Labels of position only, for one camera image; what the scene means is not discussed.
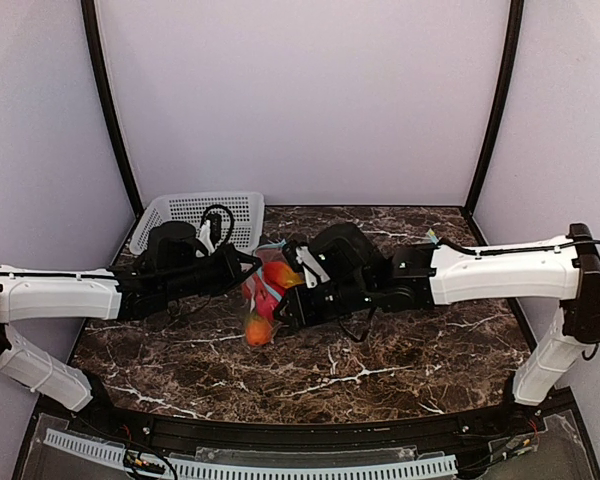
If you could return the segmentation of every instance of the marble table surface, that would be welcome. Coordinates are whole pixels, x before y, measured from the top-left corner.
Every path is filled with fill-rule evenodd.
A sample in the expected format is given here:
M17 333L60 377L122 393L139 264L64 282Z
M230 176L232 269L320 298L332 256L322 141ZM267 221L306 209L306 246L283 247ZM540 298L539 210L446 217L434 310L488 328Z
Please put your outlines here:
M315 236L355 222L385 255L438 236L475 245L451 207L268 207L263 242ZM125 250L118 264L131 261ZM117 406L187 418L255 423L352 423L470 410L499 403L529 355L503 300L433 311L377 313L363 343L337 323L249 347L236 289L181 301L130 321L90 320L72 364L99 375ZM348 321L361 332L366 315Z

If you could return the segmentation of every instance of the lavender wall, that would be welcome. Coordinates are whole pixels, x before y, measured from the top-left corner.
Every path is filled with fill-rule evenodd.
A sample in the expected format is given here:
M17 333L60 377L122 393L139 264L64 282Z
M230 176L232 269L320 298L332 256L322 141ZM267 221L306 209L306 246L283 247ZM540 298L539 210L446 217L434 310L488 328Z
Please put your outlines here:
M97 3L145 203L464 202L508 0Z
M600 0L527 2L476 216L491 243L546 238L578 221L600 238ZM542 335L555 304L523 307ZM600 461L600 352L563 384L574 389Z
M0 262L107 264L132 222L100 111L78 0L0 2ZM79 320L18 322L66 359ZM0 480L36 397L0 378Z

